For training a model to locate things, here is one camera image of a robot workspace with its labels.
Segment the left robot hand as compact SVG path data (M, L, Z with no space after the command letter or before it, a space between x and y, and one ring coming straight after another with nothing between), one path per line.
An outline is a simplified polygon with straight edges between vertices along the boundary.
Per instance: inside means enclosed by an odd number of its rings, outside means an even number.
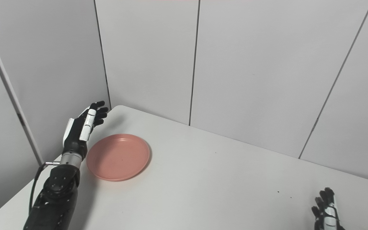
M87 141L96 126L104 123L109 108L105 101L92 103L76 119L70 118L63 136L62 153L77 153L82 159L87 155Z

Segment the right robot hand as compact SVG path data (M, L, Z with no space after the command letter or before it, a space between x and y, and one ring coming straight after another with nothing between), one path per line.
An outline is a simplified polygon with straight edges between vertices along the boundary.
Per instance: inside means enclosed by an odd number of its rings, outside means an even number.
M316 206L311 207L315 216L314 230L344 230L341 225L335 202L335 193L325 187L315 198Z

